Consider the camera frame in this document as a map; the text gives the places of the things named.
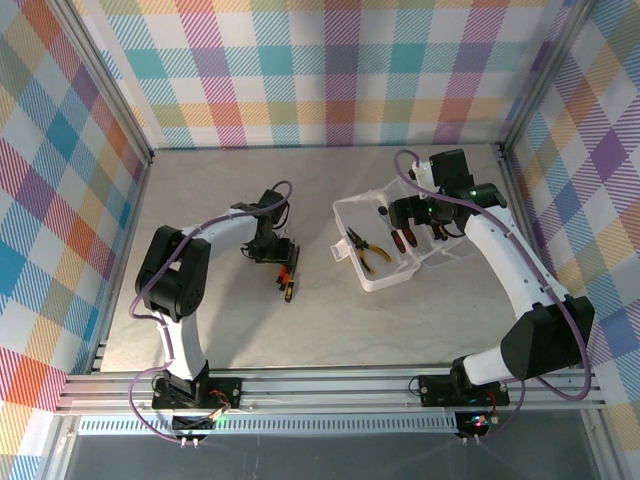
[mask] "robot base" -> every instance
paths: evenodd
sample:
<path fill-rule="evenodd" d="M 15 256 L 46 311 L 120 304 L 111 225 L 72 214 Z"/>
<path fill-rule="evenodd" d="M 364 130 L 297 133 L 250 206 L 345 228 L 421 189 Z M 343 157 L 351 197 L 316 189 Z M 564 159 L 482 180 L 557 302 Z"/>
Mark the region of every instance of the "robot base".
<path fill-rule="evenodd" d="M 223 406 L 223 402 L 215 392 L 226 395 L 231 408 L 240 406 L 242 392 L 241 378 L 211 378 L 205 376 L 196 380 L 195 397 L 186 395 L 183 389 L 177 388 L 167 380 L 158 378 L 153 387 L 154 396 L 151 408 L 154 410 L 191 410 L 194 408 L 216 410 Z"/>
<path fill-rule="evenodd" d="M 497 407 L 509 405 L 509 393 L 506 388 L 501 388 L 499 382 L 460 390 L 449 375 L 421 375 L 418 385 L 423 407 L 493 407 L 494 403 Z"/>

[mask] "wire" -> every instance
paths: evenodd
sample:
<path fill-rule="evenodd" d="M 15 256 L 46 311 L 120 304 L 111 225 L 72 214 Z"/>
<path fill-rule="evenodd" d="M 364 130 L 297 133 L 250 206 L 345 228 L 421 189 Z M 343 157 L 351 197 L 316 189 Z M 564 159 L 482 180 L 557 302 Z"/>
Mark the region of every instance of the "wire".
<path fill-rule="evenodd" d="M 447 235 L 449 235 L 451 238 L 462 238 L 465 236 L 464 232 L 463 233 L 451 233 L 449 230 L 447 230 L 447 227 L 445 227 L 444 225 L 441 225 L 442 229 L 444 230 L 444 233 L 446 233 Z"/>
<path fill-rule="evenodd" d="M 291 204 L 287 203 L 287 213 L 285 213 L 284 215 L 284 220 L 280 223 L 280 225 L 277 225 L 275 227 L 271 227 L 272 230 L 280 230 L 282 227 L 284 227 L 287 223 L 287 220 L 289 220 L 289 208 L 291 207 Z"/>
<path fill-rule="evenodd" d="M 544 274 L 540 271 L 540 269 L 538 268 L 538 265 L 536 264 L 535 260 L 531 257 L 527 249 L 520 242 L 520 240 L 515 235 L 512 234 L 509 227 L 507 227 L 502 221 L 500 221 L 498 217 L 493 215 L 488 210 L 480 207 L 479 205 L 476 205 L 473 202 L 469 202 L 459 198 L 449 197 L 446 195 L 440 195 L 438 193 L 431 192 L 413 183 L 413 181 L 411 181 L 411 179 L 402 171 L 402 168 L 400 167 L 400 155 L 402 155 L 403 153 L 409 154 L 415 159 L 418 158 L 418 155 L 415 152 L 412 152 L 411 150 L 403 149 L 403 150 L 398 150 L 394 156 L 394 164 L 395 164 L 396 172 L 405 183 L 407 183 L 417 191 L 422 192 L 425 195 L 430 196 L 436 200 L 442 200 L 445 202 L 454 203 L 456 205 L 461 205 L 463 207 L 468 207 L 475 210 L 476 212 L 481 213 L 482 215 L 487 217 L 489 220 L 491 220 L 495 224 L 495 226 L 507 238 L 511 240 L 511 242 L 513 243 L 513 246 L 520 253 L 520 256 L 522 257 L 522 259 L 525 261 L 527 266 L 531 269 L 533 274 L 536 276 L 536 279 L 538 280 L 538 282 L 540 283 L 544 291 L 547 293 L 547 295 L 553 301 L 553 303 L 557 305 L 557 307 L 560 309 L 560 312 L 562 312 L 562 315 L 567 321 L 567 324 L 571 329 L 571 333 L 573 333 L 573 336 L 578 345 L 578 350 L 580 351 L 580 356 L 582 358 L 582 365 L 584 368 L 584 385 L 582 386 L 582 390 L 580 391 L 580 393 L 578 393 L 577 395 L 566 394 L 558 390 L 553 385 L 549 384 L 546 380 L 544 380 L 541 377 L 536 377 L 536 379 L 540 383 L 542 383 L 542 385 L 547 387 L 551 392 L 555 393 L 557 396 L 559 396 L 564 400 L 576 401 L 576 402 L 580 400 L 584 400 L 589 394 L 589 391 L 591 390 L 591 362 L 589 361 L 589 357 L 587 355 L 587 346 L 584 343 L 584 339 L 582 338 L 580 329 L 578 328 L 578 325 L 576 324 L 575 320 L 571 317 L 569 310 L 567 310 L 567 307 L 565 307 L 564 303 L 562 303 L 558 295 L 553 291 L 553 288 L 545 278 Z"/>
<path fill-rule="evenodd" d="M 415 377 L 413 377 L 411 380 L 409 380 L 409 385 L 407 385 L 407 388 L 409 389 L 409 392 L 411 392 L 412 395 L 415 395 L 416 397 L 420 396 L 420 392 L 416 392 L 415 390 L 413 390 L 411 388 L 411 384 L 413 383 L 413 381 L 418 378 L 420 375 L 416 375 Z"/>
<path fill-rule="evenodd" d="M 478 441 L 480 441 L 480 438 L 482 438 L 482 440 L 490 440 L 490 439 L 496 437 L 497 435 L 502 433 L 502 431 L 504 431 L 504 429 L 507 428 L 507 426 L 511 422 L 513 422 L 513 419 L 516 418 L 516 416 L 520 412 L 520 409 L 522 408 L 522 405 L 524 404 L 524 396 L 525 396 L 526 386 L 525 386 L 523 381 L 520 381 L 520 388 L 521 388 L 521 390 L 520 390 L 520 398 L 518 399 L 518 403 L 516 403 L 516 406 L 513 409 L 513 412 L 511 412 L 511 415 L 498 428 L 496 428 L 495 430 L 489 430 L 489 432 L 486 435 L 483 435 L 482 437 L 478 437 Z M 467 438 L 474 438 L 473 436 L 471 436 L 468 433 L 463 432 L 463 431 L 461 431 L 459 429 L 458 429 L 458 433 L 460 433 L 461 435 L 463 435 L 463 436 L 465 436 Z"/>
<path fill-rule="evenodd" d="M 158 393 L 160 393 L 160 390 L 158 390 L 158 389 L 157 389 L 157 386 L 158 386 L 158 379 L 160 379 L 160 378 L 162 378 L 162 377 L 163 377 L 163 375 L 162 375 L 161 373 L 159 373 L 159 374 L 155 375 L 155 376 L 151 379 L 151 389 L 152 389 L 154 392 L 158 392 Z"/>
<path fill-rule="evenodd" d="M 138 307 L 138 304 L 142 301 L 142 299 L 145 296 L 147 296 L 147 294 L 151 291 L 151 289 L 158 282 L 158 280 L 162 278 L 162 276 L 169 269 L 171 264 L 176 261 L 176 259 L 178 258 L 178 256 L 180 255 L 180 252 L 182 252 L 184 247 L 186 247 L 187 244 L 191 241 L 191 239 L 196 235 L 198 235 L 200 232 L 202 232 L 203 230 L 205 230 L 206 228 L 212 225 L 215 225 L 216 223 L 226 222 L 227 220 L 233 220 L 235 218 L 240 218 L 240 217 L 262 215 L 264 213 L 270 212 L 271 210 L 275 210 L 276 208 L 285 204 L 291 197 L 291 194 L 293 193 L 293 185 L 288 180 L 281 180 L 273 186 L 273 189 L 278 188 L 280 185 L 287 185 L 287 187 L 289 187 L 289 191 L 284 195 L 284 197 L 281 200 L 277 201 L 273 205 L 270 205 L 268 207 L 261 208 L 258 210 L 252 210 L 250 212 L 237 212 L 237 213 L 231 213 L 229 215 L 221 215 L 211 220 L 207 220 L 202 225 L 194 228 L 191 232 L 185 235 L 182 241 L 178 244 L 176 249 L 173 251 L 173 253 L 169 255 L 169 258 L 167 258 L 167 261 L 165 262 L 165 264 L 162 267 L 160 267 L 160 269 L 156 272 L 156 274 L 153 277 L 151 277 L 151 279 L 144 285 L 144 287 L 140 289 L 140 292 L 136 295 L 136 297 L 131 302 L 131 305 L 129 306 L 129 316 L 131 316 L 131 318 L 134 318 L 136 320 L 153 320 L 162 329 L 162 334 L 165 339 L 165 345 L 166 345 L 167 357 L 168 357 L 167 362 L 161 367 L 151 367 L 138 373 L 135 377 L 133 377 L 133 380 L 131 380 L 131 383 L 129 384 L 129 389 L 127 392 L 127 400 L 129 402 L 129 406 L 131 407 L 131 410 L 133 411 L 133 414 L 136 416 L 136 418 L 140 420 L 140 422 L 142 422 L 142 424 L 145 427 L 147 427 L 149 430 L 151 430 L 153 433 L 155 433 L 160 438 L 163 438 L 164 440 L 168 440 L 173 443 L 182 444 L 181 440 L 178 440 L 176 437 L 172 437 L 170 435 L 167 435 L 161 432 L 160 430 L 158 430 L 157 428 L 155 428 L 153 425 L 151 425 L 149 422 L 145 420 L 145 418 L 140 414 L 140 412 L 138 411 L 138 409 L 133 403 L 133 389 L 135 387 L 135 384 L 138 382 L 138 380 L 140 380 L 140 378 L 142 378 L 143 376 L 146 376 L 150 373 L 164 372 L 171 366 L 175 358 L 174 352 L 173 352 L 173 344 L 171 343 L 171 336 L 169 335 L 167 322 L 164 320 L 164 318 L 161 315 L 158 315 L 158 316 L 148 315 L 148 314 L 140 315 L 139 313 L 136 313 L 136 308 Z"/>
<path fill-rule="evenodd" d="M 493 402 L 493 410 L 491 410 L 491 413 L 487 416 L 487 418 L 490 418 L 495 415 L 496 410 L 498 409 L 498 399 L 491 390 L 487 390 L 487 395 L 491 397 L 491 401 Z"/>
<path fill-rule="evenodd" d="M 220 400 L 225 405 L 228 405 L 229 407 L 231 407 L 231 402 L 229 401 L 229 397 L 227 397 L 226 393 L 221 392 L 220 390 L 211 390 L 209 392 L 209 396 L 211 396 L 211 395 L 217 396 L 218 400 Z"/>

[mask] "screwdriver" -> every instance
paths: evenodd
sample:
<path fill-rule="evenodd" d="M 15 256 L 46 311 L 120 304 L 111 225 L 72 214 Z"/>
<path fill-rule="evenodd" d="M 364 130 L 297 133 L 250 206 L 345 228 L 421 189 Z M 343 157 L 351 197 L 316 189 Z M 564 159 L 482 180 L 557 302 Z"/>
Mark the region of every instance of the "screwdriver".
<path fill-rule="evenodd" d="M 276 280 L 276 282 L 280 285 L 282 285 L 283 283 L 286 283 L 284 281 L 285 275 L 287 274 L 287 266 L 283 265 L 282 268 L 280 269 L 280 275 L 278 275 L 278 280 Z"/>
<path fill-rule="evenodd" d="M 402 241 L 402 238 L 400 238 L 400 234 L 398 233 L 397 230 L 395 230 L 393 228 L 393 225 L 391 225 L 391 222 L 387 218 L 387 214 L 389 213 L 387 208 L 386 207 L 379 207 L 378 208 L 378 213 L 380 215 L 382 215 L 382 217 L 384 217 L 385 221 L 387 222 L 387 225 L 389 225 L 389 227 L 391 227 L 391 238 L 393 238 L 393 243 L 396 244 L 397 249 L 400 251 L 400 253 L 407 253 L 407 247 L 404 246 L 404 242 Z"/>
<path fill-rule="evenodd" d="M 416 248 L 418 246 L 418 240 L 416 239 L 416 236 L 413 234 L 413 231 L 410 228 L 403 228 L 402 234 L 404 235 L 404 238 L 407 239 L 407 242 L 409 242 L 409 245 L 411 245 L 413 248 Z"/>
<path fill-rule="evenodd" d="M 291 271 L 288 275 L 287 281 L 287 291 L 284 294 L 284 301 L 287 303 L 291 303 L 291 299 L 293 298 L 293 286 L 295 285 L 295 281 L 293 280 L 293 275 L 296 273 L 296 267 L 298 266 L 298 256 L 300 255 L 300 247 L 296 247 L 295 260 L 293 265 L 291 266 Z"/>

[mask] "metal extrusion bar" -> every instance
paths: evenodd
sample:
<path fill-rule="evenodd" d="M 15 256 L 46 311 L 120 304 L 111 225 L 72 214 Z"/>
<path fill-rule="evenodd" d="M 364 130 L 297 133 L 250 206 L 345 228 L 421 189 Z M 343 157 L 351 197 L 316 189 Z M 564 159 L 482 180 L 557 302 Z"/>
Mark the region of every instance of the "metal extrusion bar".
<path fill-rule="evenodd" d="M 549 87 L 560 71 L 564 60 L 567 58 L 573 42 L 586 23 L 597 0 L 577 0 L 571 12 L 562 26 L 555 42 L 551 46 L 551 52 L 547 61 L 538 72 L 531 91 L 525 98 L 518 115 L 514 119 L 513 126 L 505 139 L 505 150 L 512 151 L 516 143 L 524 134 L 525 129 L 533 118 Z"/>
<path fill-rule="evenodd" d="M 503 148 L 500 145 L 495 145 L 494 147 L 496 162 L 498 163 L 502 180 L 507 188 L 507 200 L 509 205 L 512 207 L 511 211 L 515 216 L 516 224 L 518 225 L 518 228 L 525 240 L 529 243 L 529 246 L 533 249 L 535 254 L 540 257 L 540 248 L 535 240 L 533 227 L 531 226 L 529 215 L 527 215 L 527 211 L 524 207 L 522 193 L 518 188 L 518 181 L 516 180 L 516 175 L 513 171 L 511 156 L 509 152 L 505 151 L 503 153 Z"/>
<path fill-rule="evenodd" d="M 378 414 L 461 412 L 471 407 L 423 408 L 420 398 L 409 392 L 409 381 L 416 375 L 446 375 L 448 367 L 397 368 L 320 368 L 259 369 L 211 372 L 212 377 L 241 377 L 243 391 L 240 408 L 229 417 L 242 415 L 292 414 Z M 60 401 L 60 415 L 127 415 L 127 389 L 134 373 L 98 373 L 70 376 Z M 577 393 L 584 382 L 583 371 L 567 369 L 545 378 L 567 393 Z M 526 382 L 524 404 L 528 410 L 598 409 L 604 398 L 595 376 L 588 397 L 579 403 L 566 402 L 549 392 L 535 380 Z M 134 389 L 134 402 L 142 413 L 171 414 L 170 410 L 151 412 L 151 377 L 140 380 Z M 509 385 L 514 407 L 520 386 Z M 189 410 L 189 415 L 207 415 L 204 410 Z"/>
<path fill-rule="evenodd" d="M 140 158 L 147 164 L 151 163 L 153 149 L 147 141 L 135 115 L 129 108 L 127 101 L 120 92 L 116 81 L 111 76 L 98 48 L 93 43 L 82 18 L 78 14 L 71 0 L 48 0 L 48 5 L 54 12 L 65 33 L 73 43 L 83 63 L 97 83 L 98 89 L 104 95 L 115 118 L 124 128 L 125 134 L 131 140 L 131 145 Z"/>
<path fill-rule="evenodd" d="M 136 227 L 138 226 L 138 220 L 140 219 L 140 211 L 142 210 L 142 200 L 147 190 L 149 183 L 149 171 L 151 165 L 148 165 L 142 171 L 142 183 L 138 188 L 138 195 L 135 199 L 134 208 L 132 214 L 129 216 L 127 225 L 125 227 L 126 236 L 124 238 L 124 244 L 118 252 L 116 261 L 114 262 L 115 270 L 111 275 L 111 280 L 107 286 L 108 297 L 102 308 L 102 314 L 98 319 L 97 327 L 94 329 L 91 339 L 89 340 L 89 355 L 84 364 L 84 372 L 90 373 L 99 369 L 102 365 L 102 358 L 97 358 L 98 352 L 102 348 L 102 356 L 106 350 L 106 339 L 109 336 L 109 330 L 111 329 L 111 323 L 113 322 L 114 312 L 116 304 L 118 303 L 118 297 L 120 295 L 120 289 L 124 280 L 125 270 L 129 260 L 129 254 L 131 253 L 131 246 L 133 245 L 133 239 L 135 237 Z"/>
<path fill-rule="evenodd" d="M 608 411 L 583 410 L 580 413 L 600 477 L 611 480 L 632 478 Z"/>

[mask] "vent grille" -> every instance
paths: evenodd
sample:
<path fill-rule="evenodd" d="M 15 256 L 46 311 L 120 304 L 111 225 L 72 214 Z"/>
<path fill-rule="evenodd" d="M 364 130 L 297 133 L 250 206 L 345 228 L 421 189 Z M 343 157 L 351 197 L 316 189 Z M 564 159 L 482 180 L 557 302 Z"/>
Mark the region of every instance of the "vent grille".
<path fill-rule="evenodd" d="M 158 430 L 170 432 L 170 418 L 145 417 Z M 337 434 L 451 432 L 456 429 L 453 413 L 361 414 L 361 415 L 229 415 L 218 421 L 213 434 Z M 79 435 L 139 435 L 151 433 L 127 416 L 85 416 Z"/>

